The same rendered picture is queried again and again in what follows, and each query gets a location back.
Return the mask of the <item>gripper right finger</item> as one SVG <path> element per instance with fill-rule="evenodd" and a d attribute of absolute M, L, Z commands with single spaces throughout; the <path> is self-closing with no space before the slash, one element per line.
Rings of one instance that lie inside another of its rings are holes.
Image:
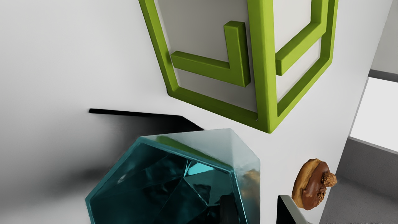
<path fill-rule="evenodd" d="M 289 195 L 279 195 L 277 199 L 277 224 L 311 224 Z"/>

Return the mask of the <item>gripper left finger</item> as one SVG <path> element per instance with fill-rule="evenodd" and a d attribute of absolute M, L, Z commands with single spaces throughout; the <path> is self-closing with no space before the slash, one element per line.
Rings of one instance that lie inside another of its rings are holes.
<path fill-rule="evenodd" d="M 236 203 L 232 195 L 223 195 L 220 197 L 219 224 L 240 224 Z"/>

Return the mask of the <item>teal faceted mug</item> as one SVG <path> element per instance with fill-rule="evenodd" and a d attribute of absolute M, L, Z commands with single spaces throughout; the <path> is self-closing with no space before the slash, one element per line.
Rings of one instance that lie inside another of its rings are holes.
<path fill-rule="evenodd" d="M 260 159 L 231 129 L 141 136 L 86 198 L 91 224 L 260 224 Z"/>

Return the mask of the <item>chocolate glazed doughnut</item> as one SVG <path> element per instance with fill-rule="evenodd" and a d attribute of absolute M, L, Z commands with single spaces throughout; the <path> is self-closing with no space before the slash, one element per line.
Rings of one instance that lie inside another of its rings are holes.
<path fill-rule="evenodd" d="M 326 194 L 327 187 L 337 184 L 326 162 L 310 159 L 301 167 L 292 190 L 292 199 L 299 208 L 311 210 L 317 207 Z"/>

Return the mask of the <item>white cabinet with green frame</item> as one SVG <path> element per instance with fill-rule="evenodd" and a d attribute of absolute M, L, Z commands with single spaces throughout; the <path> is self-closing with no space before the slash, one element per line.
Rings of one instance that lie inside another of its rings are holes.
<path fill-rule="evenodd" d="M 338 0 L 138 0 L 170 97 L 272 133 L 330 66 Z"/>

